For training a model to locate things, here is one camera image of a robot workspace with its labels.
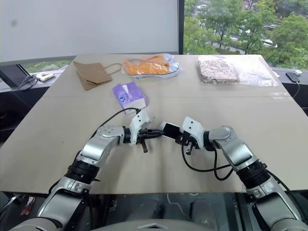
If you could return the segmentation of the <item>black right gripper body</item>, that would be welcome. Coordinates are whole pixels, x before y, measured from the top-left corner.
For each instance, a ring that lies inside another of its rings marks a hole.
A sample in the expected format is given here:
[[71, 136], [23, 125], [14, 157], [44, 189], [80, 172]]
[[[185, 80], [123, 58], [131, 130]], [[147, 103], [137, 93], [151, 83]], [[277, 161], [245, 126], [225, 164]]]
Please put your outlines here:
[[188, 132], [184, 132], [181, 138], [181, 145], [183, 146], [184, 154], [191, 154], [193, 149], [198, 148], [198, 143], [195, 138]]

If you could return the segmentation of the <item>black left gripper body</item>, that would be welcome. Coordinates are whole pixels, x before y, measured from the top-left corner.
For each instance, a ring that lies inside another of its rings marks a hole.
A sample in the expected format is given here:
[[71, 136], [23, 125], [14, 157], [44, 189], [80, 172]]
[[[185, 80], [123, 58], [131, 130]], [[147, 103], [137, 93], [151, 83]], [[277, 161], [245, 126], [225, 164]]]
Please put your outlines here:
[[147, 129], [141, 129], [137, 135], [137, 144], [142, 145], [142, 149], [144, 153], [148, 152], [145, 140], [147, 139], [148, 130]]

